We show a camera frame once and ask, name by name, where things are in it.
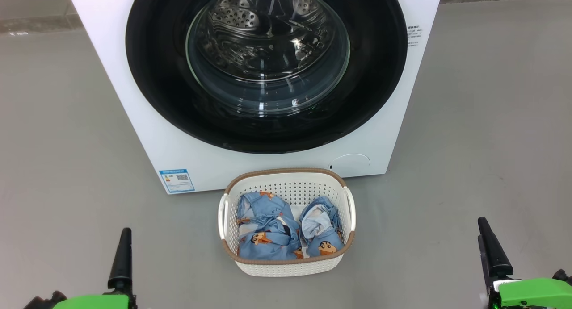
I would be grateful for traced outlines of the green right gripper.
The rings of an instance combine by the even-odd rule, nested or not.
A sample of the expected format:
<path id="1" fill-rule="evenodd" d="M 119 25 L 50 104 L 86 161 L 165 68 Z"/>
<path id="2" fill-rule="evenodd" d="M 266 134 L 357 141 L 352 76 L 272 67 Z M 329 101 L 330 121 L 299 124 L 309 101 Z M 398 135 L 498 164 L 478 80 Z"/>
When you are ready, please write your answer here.
<path id="1" fill-rule="evenodd" d="M 505 279 L 513 275 L 503 247 L 488 220 L 479 217 L 478 245 L 488 309 L 570 309 L 571 278 Z M 493 282 L 494 279 L 505 279 Z"/>

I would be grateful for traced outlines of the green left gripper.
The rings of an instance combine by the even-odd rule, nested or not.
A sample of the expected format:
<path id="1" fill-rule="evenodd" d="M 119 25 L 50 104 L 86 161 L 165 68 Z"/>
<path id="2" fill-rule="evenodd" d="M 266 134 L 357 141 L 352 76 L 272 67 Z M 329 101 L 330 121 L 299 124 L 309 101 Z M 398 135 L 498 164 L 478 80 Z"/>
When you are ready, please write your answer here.
<path id="1" fill-rule="evenodd" d="M 133 296 L 131 228 L 121 230 L 112 269 L 108 279 L 108 289 L 115 293 L 89 294 L 72 297 L 57 303 L 54 309 L 136 309 Z"/>

